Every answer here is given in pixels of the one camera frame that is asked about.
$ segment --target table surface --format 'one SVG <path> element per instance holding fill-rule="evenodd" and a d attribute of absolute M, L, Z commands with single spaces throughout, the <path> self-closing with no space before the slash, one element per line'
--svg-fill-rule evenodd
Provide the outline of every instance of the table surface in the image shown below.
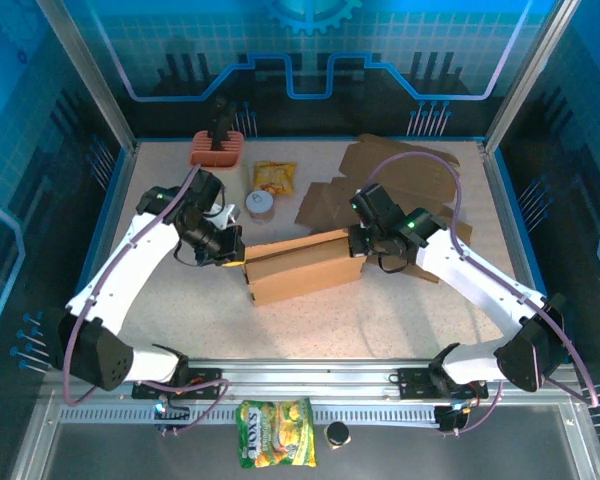
<path fill-rule="evenodd" d="M 309 185 L 341 176 L 350 141 L 248 141 L 243 162 L 297 162 L 295 193 L 276 198 L 275 217 L 256 225 L 243 214 L 246 245 L 298 238 L 295 225 Z M 460 162 L 460 219 L 471 225 L 472 248 L 509 275 L 513 268 L 474 142 L 410 142 L 454 154 Z M 142 193 L 181 184 L 189 142 L 143 142 L 116 230 L 117 244 Z M 500 337 L 479 309 L 448 285 L 387 275 L 365 265 L 362 279 L 309 295 L 254 307 L 239 268 L 191 268 L 166 256 L 134 301 L 120 337 L 133 346 L 159 343 L 192 358 L 431 358 L 453 342 Z"/>

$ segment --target yellow snack bag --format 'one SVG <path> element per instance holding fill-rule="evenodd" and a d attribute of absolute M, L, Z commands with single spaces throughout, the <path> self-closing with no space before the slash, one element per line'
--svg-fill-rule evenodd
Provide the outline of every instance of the yellow snack bag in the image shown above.
<path fill-rule="evenodd" d="M 291 195 L 295 163 L 256 162 L 253 167 L 253 189 L 271 195 Z"/>
<path fill-rule="evenodd" d="M 236 422 L 242 467 L 316 466 L 313 412 L 308 398 L 297 402 L 245 401 L 236 411 Z"/>

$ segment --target brown cardboard box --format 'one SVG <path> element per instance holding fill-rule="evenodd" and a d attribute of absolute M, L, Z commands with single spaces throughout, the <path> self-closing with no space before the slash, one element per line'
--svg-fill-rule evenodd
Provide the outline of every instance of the brown cardboard box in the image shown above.
<path fill-rule="evenodd" d="M 256 306 L 360 279 L 364 258 L 349 257 L 346 230 L 247 247 L 244 274 Z"/>
<path fill-rule="evenodd" d="M 340 172 L 348 176 L 334 177 L 330 184 L 312 183 L 295 223 L 311 228 L 312 232 L 346 228 L 358 223 L 358 216 L 351 208 L 349 200 L 356 190 L 366 183 L 367 177 L 380 162 L 400 151 L 426 151 L 440 156 L 454 168 L 458 165 L 457 159 L 450 154 L 374 135 L 365 134 L 358 138 L 363 141 L 347 149 L 340 165 Z M 450 224 L 453 211 L 444 203 L 454 199 L 455 184 L 449 172 L 434 161 L 426 157 L 398 160 L 383 169 L 374 182 L 380 183 L 405 213 L 422 207 Z M 458 236 L 468 245 L 471 232 L 470 225 L 458 223 Z M 368 262 L 374 265 L 378 263 L 374 256 L 369 257 Z M 385 268 L 391 269 L 404 265 L 404 262 L 399 259 L 385 259 L 384 264 Z M 403 273 L 431 282 L 438 281 L 435 275 L 415 265 L 408 266 Z"/>

